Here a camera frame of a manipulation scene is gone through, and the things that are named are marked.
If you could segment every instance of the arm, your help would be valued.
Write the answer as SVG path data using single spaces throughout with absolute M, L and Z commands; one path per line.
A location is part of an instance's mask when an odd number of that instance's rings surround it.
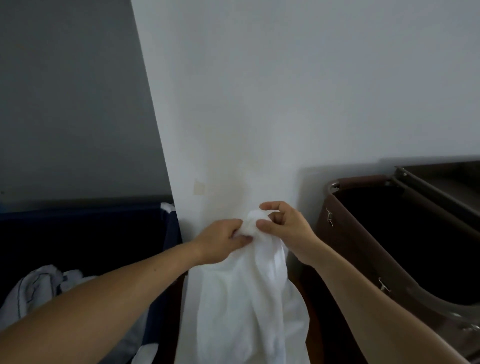
M 0 334 L 0 363 L 97 364 L 181 274 L 221 262 L 251 239 L 242 220 L 217 221 L 195 240 L 56 297 Z
M 263 232 L 282 239 L 322 277 L 370 364 L 463 364 L 467 361 L 429 327 L 376 288 L 352 264 L 315 236 L 300 212 L 285 202 L 266 202 L 273 222 Z

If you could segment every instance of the forearm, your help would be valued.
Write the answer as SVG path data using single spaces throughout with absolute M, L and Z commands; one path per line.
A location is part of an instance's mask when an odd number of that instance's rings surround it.
M 196 265 L 190 243 L 62 294 L 0 335 L 0 363 L 98 363 L 172 282 Z
M 370 364 L 467 363 L 320 240 L 313 267 L 322 277 Z

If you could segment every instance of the white wall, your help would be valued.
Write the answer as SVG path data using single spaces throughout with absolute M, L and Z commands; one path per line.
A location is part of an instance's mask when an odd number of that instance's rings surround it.
M 478 1 L 132 4 L 185 238 L 269 199 L 313 222 L 330 179 L 480 155 Z
M 0 2 L 0 202 L 171 195 L 129 0 Z

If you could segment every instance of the brown bin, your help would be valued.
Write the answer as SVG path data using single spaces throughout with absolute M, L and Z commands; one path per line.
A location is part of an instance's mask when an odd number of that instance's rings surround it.
M 414 176 L 416 182 L 421 178 L 407 170 L 399 168 L 392 178 L 329 184 L 315 232 L 473 361 L 480 352 L 480 232 L 472 226 L 476 217 L 466 223 L 461 217 L 471 211 L 448 193 L 442 191 L 433 202 L 421 188 L 409 186 L 405 177 Z M 429 190 L 428 182 L 421 185 Z

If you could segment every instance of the open lid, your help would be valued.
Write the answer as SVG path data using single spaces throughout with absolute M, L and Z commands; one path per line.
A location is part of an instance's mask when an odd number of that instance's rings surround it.
M 395 177 L 480 231 L 480 161 L 397 167 Z

